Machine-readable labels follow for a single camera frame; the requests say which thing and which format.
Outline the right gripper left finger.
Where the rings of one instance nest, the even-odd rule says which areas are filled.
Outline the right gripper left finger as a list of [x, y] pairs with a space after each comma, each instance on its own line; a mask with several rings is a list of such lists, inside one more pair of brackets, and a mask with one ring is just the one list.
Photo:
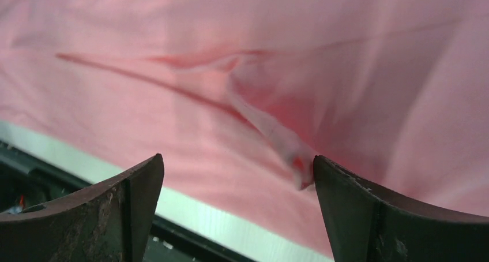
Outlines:
[[2, 261], [142, 261], [164, 178], [160, 154], [97, 184], [1, 215]]

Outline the pink t shirt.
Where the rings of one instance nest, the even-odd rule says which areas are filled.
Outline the pink t shirt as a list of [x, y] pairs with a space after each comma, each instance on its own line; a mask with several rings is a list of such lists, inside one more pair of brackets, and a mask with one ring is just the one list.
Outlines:
[[315, 155], [488, 215], [488, 0], [1, 0], [1, 119], [330, 256]]

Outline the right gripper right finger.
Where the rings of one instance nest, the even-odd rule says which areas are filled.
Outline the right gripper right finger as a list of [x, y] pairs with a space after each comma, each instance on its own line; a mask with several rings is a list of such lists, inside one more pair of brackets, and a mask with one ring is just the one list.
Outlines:
[[324, 156], [314, 181], [333, 258], [340, 262], [488, 260], [488, 218], [427, 204]]

